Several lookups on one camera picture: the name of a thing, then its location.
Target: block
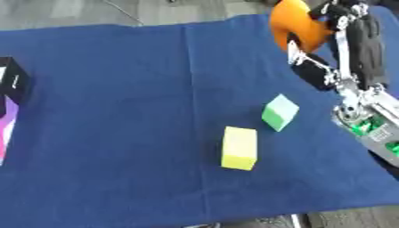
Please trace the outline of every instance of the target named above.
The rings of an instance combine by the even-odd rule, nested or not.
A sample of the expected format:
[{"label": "block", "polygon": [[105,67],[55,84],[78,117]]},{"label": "block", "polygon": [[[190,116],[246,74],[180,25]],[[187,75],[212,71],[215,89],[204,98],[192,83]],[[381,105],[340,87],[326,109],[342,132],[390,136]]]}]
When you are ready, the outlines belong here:
[{"label": "block", "polygon": [[222,167],[251,170],[257,162],[257,131],[227,126],[224,130]]},{"label": "block", "polygon": [[275,131],[280,132],[297,115],[299,107],[283,94],[266,104],[262,120]]}]

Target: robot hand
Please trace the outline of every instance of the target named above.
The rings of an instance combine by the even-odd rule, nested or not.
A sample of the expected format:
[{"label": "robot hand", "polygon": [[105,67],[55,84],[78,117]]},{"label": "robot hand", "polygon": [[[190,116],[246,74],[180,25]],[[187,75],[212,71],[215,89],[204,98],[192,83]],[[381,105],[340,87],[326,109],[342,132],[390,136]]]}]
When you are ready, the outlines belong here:
[{"label": "robot hand", "polygon": [[[347,55],[349,70],[355,74],[362,90],[378,83],[387,86],[388,81],[384,71],[383,45],[380,37],[378,21],[368,14],[368,6],[358,0],[341,0],[338,3],[328,1],[309,12],[313,20],[324,18],[327,28],[332,31],[327,41],[330,50],[340,66],[336,33],[344,24],[347,39]],[[300,39],[293,33],[289,34],[288,44],[295,42],[298,51],[301,49]],[[313,53],[303,53],[307,58],[289,60],[291,68],[307,83],[320,91],[328,91],[334,86],[328,84],[326,76],[333,74],[333,69],[321,57]]]},{"label": "robot hand", "polygon": [[[307,83],[320,91],[336,90],[342,102],[333,109],[333,122],[399,179],[399,101],[384,88],[388,81],[379,23],[360,0],[329,0],[311,11],[305,8],[299,0],[283,0],[273,9],[276,43],[287,50],[290,67]],[[280,23],[284,12],[293,21]],[[338,62],[337,69],[312,53],[324,42]]]}]

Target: table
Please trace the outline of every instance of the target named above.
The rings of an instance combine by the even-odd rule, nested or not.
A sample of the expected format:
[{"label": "table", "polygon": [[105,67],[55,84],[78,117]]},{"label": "table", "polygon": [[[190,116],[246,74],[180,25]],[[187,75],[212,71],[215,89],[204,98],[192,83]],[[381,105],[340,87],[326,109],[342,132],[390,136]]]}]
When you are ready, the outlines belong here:
[{"label": "table", "polygon": [[[399,24],[374,12],[398,96]],[[0,32],[0,55],[34,78],[0,168],[0,226],[176,227],[399,203],[398,182],[330,121],[338,97],[290,71],[267,20]],[[260,118],[277,94],[300,106],[281,133]],[[257,129],[252,172],[219,167],[225,126]]]}]

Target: floor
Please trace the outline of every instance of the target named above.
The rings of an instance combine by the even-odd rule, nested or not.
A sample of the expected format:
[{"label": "floor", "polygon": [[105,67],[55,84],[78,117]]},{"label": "floor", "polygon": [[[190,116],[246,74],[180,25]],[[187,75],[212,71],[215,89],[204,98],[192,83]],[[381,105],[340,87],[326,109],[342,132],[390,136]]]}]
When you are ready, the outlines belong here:
[{"label": "floor", "polygon": [[[30,29],[98,23],[128,26],[175,24],[223,20],[238,14],[262,13],[266,7],[243,0],[0,0],[0,29]],[[308,0],[316,5],[321,0]],[[399,227],[399,206],[361,208],[312,214],[315,228]],[[259,220],[257,226],[244,223],[225,227],[274,227],[292,225],[287,217]]]}]

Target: orange ball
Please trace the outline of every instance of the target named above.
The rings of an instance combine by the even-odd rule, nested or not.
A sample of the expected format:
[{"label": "orange ball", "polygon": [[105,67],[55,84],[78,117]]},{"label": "orange ball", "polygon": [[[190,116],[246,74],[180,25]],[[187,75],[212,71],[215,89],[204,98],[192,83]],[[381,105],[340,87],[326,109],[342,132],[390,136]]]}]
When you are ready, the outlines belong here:
[{"label": "orange ball", "polygon": [[311,53],[321,46],[331,31],[325,22],[312,20],[309,7],[302,0],[282,0],[273,7],[269,25],[274,41],[284,51],[287,50],[289,32],[298,36],[301,49]]}]

